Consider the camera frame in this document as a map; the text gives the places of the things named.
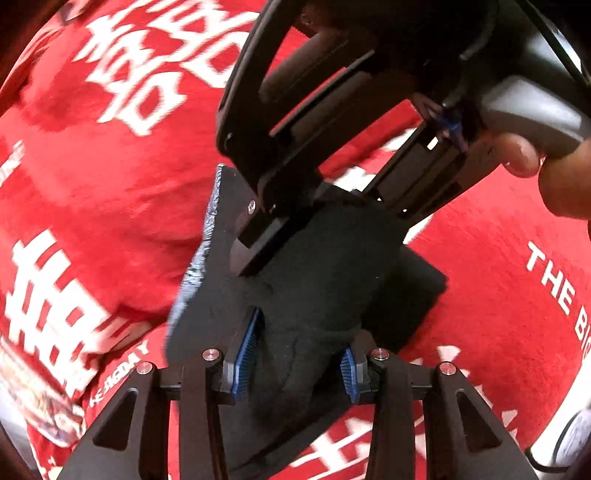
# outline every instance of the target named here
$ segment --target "red fabric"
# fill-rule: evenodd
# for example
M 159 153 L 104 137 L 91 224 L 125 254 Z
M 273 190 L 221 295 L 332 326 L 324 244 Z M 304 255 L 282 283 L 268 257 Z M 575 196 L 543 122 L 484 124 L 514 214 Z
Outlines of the red fabric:
M 120 384 L 140 358 L 136 339 L 165 319 L 200 242 L 223 160 L 214 113 L 261 6 L 138 0 L 123 15 L 129 4 L 110 0 L 64 29 L 0 118 L 0 332 L 28 368 L 81 403 L 87 424 L 115 388 L 114 372 Z M 182 19 L 190 20 L 177 25 L 182 31 L 167 31 Z M 417 121 L 408 105 L 390 115 L 395 122 L 358 136 L 325 173 Z M 546 212 L 535 180 L 499 170 L 438 212 L 413 248 L 450 282 L 402 357 L 454 360 L 520 444 L 530 444 L 591 346 L 581 314 L 591 265 L 584 226 Z M 536 248 L 542 253 L 530 262 Z M 158 365 L 162 327 L 146 338 Z M 103 355 L 125 343 L 124 353 Z M 370 421 L 371 409 L 347 418 Z M 345 420 L 311 447 L 320 457 L 279 477 L 362 475 L 368 427 Z M 70 449 L 34 429 L 31 440 L 44 475 L 55 475 Z M 344 449 L 327 447 L 340 440 Z M 171 474 L 178 478 L 174 467 Z
M 497 170 L 437 212 L 410 244 L 449 276 L 449 288 L 401 357 L 429 366 L 453 361 L 519 444 L 530 445 L 556 412 L 591 348 L 586 320 L 580 320 L 590 298 L 587 243 L 584 224 L 545 210 L 535 179 L 519 180 Z M 532 254 L 538 252 L 535 247 L 544 259 Z M 553 281 L 558 280 L 548 277 L 543 285 L 547 271 L 562 277 L 556 298 Z M 567 296 L 559 302 L 569 285 L 575 290 L 567 295 L 571 302 Z M 83 398 L 87 424 L 112 397 L 111 384 L 120 385 L 133 365 L 142 360 L 164 365 L 163 327 L 142 341 L 142 348 L 109 354 L 109 363 Z M 372 407 L 352 408 L 275 480 L 362 478 L 372 420 Z M 415 420 L 420 479 L 426 465 L 419 409 Z M 174 415 L 171 425 L 169 471 L 178 480 Z M 46 459 L 43 468 L 58 473 L 63 463 L 56 459 L 65 460 L 69 451 L 38 436 L 35 445 Z M 51 458 L 57 467 L 48 463 Z
M 102 355 L 165 320 L 199 245 L 227 161 L 215 112 L 261 4 L 106 1 L 66 28 L 53 19 L 5 84 L 15 102 L 0 118 L 0 378 L 62 447 L 79 435 L 73 402 Z M 303 40 L 290 32 L 279 59 Z M 416 122 L 382 120 L 326 174 Z

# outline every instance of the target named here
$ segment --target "metal screw head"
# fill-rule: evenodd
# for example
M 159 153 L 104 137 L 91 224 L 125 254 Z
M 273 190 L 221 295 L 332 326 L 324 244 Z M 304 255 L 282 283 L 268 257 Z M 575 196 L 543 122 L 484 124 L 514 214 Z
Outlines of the metal screw head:
M 219 358 L 220 352 L 215 348 L 208 348 L 201 354 L 201 356 L 206 362 L 213 362 Z
M 137 367 L 135 367 L 140 375 L 149 374 L 153 368 L 154 366 L 150 362 L 141 362 Z
M 439 370 L 443 375 L 453 375 L 457 371 L 456 366 L 451 362 L 443 362 L 439 365 Z
M 388 352 L 385 348 L 376 348 L 371 350 L 371 358 L 384 361 L 390 358 L 390 352 Z

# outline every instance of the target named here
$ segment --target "black cloth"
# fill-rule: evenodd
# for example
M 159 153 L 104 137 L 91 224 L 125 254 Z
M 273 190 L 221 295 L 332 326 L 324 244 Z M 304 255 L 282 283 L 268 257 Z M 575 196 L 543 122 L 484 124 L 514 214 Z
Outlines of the black cloth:
M 219 194 L 203 282 L 171 333 L 167 358 L 176 364 L 206 348 L 224 351 L 247 308 L 262 309 L 250 395 L 221 407 L 220 421 L 230 478 L 267 478 L 350 407 L 338 363 L 362 319 L 398 349 L 445 277 L 401 253 L 406 231 L 385 212 L 340 203 L 320 209 L 256 277 L 237 277 L 229 271 L 234 222 L 252 193 L 224 168 Z

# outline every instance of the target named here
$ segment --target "printed logo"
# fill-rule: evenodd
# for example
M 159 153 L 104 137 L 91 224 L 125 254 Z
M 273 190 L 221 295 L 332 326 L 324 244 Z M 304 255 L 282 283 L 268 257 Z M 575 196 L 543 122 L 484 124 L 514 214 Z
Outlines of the printed logo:
M 134 31 L 135 25 L 123 21 L 140 7 L 147 7 L 147 13 L 161 15 L 148 23 L 148 28 Z M 251 24 L 257 16 L 256 12 L 244 12 L 229 17 L 215 0 L 137 0 L 128 8 L 88 24 L 92 38 L 73 61 L 98 62 L 86 81 L 101 85 L 113 95 L 98 123 L 118 119 L 137 136 L 144 137 L 186 101 L 187 96 L 178 91 L 186 73 L 212 88 L 224 88 L 233 65 L 219 71 L 212 60 L 232 46 L 241 50 L 248 32 L 236 29 Z M 204 25 L 203 31 L 191 30 L 197 23 Z M 183 44 L 170 54 L 155 55 L 153 49 L 144 48 L 150 28 Z M 170 67 L 170 71 L 155 73 L 163 66 Z M 124 69 L 127 78 L 116 80 Z M 143 115 L 140 107 L 154 91 L 158 105 Z
M 12 172 L 21 164 L 21 160 L 24 156 L 25 146 L 22 144 L 22 140 L 19 140 L 14 144 L 10 156 L 0 166 L 0 187 L 4 184 L 6 179 L 12 174 Z
M 12 260 L 18 270 L 14 291 L 6 295 L 5 316 L 10 321 L 10 341 L 19 344 L 22 336 L 26 353 L 37 351 L 41 363 L 73 397 L 96 375 L 99 354 L 136 340 L 149 327 L 113 319 L 76 279 L 62 290 L 57 288 L 56 282 L 70 267 L 65 253 L 58 250 L 43 266 L 37 265 L 55 243 L 45 230 L 28 245 L 18 241 L 14 246 Z

